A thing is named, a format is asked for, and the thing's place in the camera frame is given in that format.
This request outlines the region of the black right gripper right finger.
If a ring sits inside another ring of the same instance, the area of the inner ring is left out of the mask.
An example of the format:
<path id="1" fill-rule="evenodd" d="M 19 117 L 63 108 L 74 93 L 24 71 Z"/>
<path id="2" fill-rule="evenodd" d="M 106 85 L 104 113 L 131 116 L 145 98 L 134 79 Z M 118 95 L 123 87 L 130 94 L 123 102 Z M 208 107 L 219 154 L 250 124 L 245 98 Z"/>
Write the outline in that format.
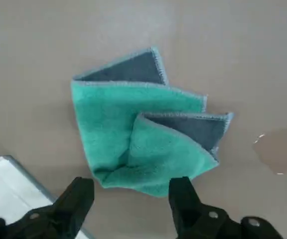
<path id="1" fill-rule="evenodd" d="M 221 208 L 202 203 L 188 177 L 172 178 L 168 200 L 178 239 L 281 239 L 267 220 L 247 216 L 232 220 Z"/>

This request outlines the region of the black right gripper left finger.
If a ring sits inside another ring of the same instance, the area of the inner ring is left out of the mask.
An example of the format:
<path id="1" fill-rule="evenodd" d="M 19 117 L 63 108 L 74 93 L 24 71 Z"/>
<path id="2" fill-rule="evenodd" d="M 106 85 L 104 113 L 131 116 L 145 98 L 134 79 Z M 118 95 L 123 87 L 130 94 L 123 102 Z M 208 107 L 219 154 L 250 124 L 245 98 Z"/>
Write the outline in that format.
<path id="1" fill-rule="evenodd" d="M 0 218 L 0 239 L 74 239 L 94 197 L 93 179 L 76 177 L 53 204 L 32 209 L 9 225 Z"/>

